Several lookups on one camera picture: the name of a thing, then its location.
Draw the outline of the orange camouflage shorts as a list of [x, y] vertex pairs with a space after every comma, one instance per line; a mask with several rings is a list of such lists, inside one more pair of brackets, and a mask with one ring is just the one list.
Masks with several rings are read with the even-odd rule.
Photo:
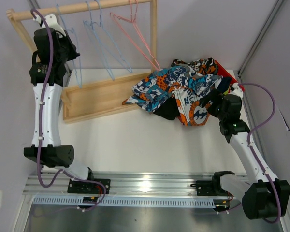
[[191, 62], [185, 62], [180, 59], [174, 59], [171, 63], [171, 67], [181, 66], [185, 67], [188, 71], [193, 71], [200, 75], [218, 74], [218, 63], [213, 58], [197, 59]]

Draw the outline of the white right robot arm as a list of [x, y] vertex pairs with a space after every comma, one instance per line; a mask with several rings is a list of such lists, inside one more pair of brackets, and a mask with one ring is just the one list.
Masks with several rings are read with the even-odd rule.
[[270, 169], [253, 141], [252, 130], [240, 119], [241, 97], [213, 89], [200, 100], [200, 105], [209, 102], [209, 114], [219, 119], [220, 132], [238, 155], [249, 180], [246, 183], [230, 171], [216, 172], [211, 190], [216, 195], [233, 195], [241, 202], [248, 219], [278, 222], [287, 210], [290, 185]]

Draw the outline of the black shorts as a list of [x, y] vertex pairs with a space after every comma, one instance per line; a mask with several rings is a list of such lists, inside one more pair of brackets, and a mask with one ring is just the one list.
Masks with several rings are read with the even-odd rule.
[[180, 116], [176, 98], [168, 98], [153, 114], [160, 116], [166, 120], [175, 120]]

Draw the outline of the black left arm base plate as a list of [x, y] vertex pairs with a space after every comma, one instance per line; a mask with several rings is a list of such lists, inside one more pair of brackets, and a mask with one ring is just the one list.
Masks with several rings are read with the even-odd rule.
[[[106, 178], [98, 178], [94, 179], [94, 181], [103, 184], [106, 188], [106, 194], [109, 194], [111, 179]], [[70, 179], [67, 192], [73, 194], [102, 194], [103, 191], [102, 186], [93, 183], [81, 182], [81, 181], [73, 181]]]

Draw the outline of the blue hanger holding green shorts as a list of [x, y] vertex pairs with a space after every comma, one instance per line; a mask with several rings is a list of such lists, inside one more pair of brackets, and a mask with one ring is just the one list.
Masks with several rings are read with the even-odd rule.
[[107, 49], [107, 50], [105, 50], [105, 54], [108, 53], [115, 61], [117, 61], [121, 65], [122, 68], [127, 70], [129, 73], [133, 73], [131, 65], [123, 57], [123, 55], [122, 55], [117, 43], [115, 42], [113, 36], [104, 27], [102, 17], [101, 17], [101, 27], [98, 27], [95, 25], [95, 30], [97, 31], [97, 33], [98, 33], [99, 29], [102, 30], [106, 34], [107, 40], [109, 41], [109, 43], [107, 43], [106, 40], [103, 40], [99, 37], [101, 39], [101, 41], [103, 42], [103, 45]]

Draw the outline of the teal patterned shorts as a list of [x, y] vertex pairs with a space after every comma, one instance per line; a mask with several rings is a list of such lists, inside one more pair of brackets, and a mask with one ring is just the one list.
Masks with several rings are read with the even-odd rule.
[[153, 114], [168, 98], [176, 98], [180, 113], [179, 121], [184, 126], [203, 126], [207, 123], [207, 108], [199, 106], [199, 100], [212, 89], [216, 89], [222, 76], [200, 75], [185, 67], [174, 66], [155, 71], [132, 86], [133, 94], [125, 99], [123, 105], [137, 105]]

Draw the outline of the navy blue shorts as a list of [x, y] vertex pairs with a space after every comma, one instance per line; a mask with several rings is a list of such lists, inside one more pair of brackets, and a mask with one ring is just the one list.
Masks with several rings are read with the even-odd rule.
[[232, 83], [231, 77], [222, 77], [216, 87], [216, 89], [223, 94], [224, 91], [228, 88], [229, 85]]

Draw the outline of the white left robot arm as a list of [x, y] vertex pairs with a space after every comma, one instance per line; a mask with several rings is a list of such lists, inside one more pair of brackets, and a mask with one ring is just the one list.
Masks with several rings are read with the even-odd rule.
[[29, 74], [35, 97], [35, 128], [24, 156], [37, 164], [38, 171], [43, 166], [56, 168], [79, 180], [82, 192], [91, 193], [95, 188], [92, 170], [75, 160], [72, 145], [62, 145], [58, 127], [65, 64], [80, 54], [63, 29], [39, 29], [34, 33], [34, 42], [37, 50], [32, 54]]

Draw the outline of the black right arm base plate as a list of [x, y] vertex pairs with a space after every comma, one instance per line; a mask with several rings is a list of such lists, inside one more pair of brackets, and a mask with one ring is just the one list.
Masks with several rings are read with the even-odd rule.
[[197, 196], [228, 196], [228, 192], [216, 188], [210, 180], [197, 180], [190, 187], [196, 190]]

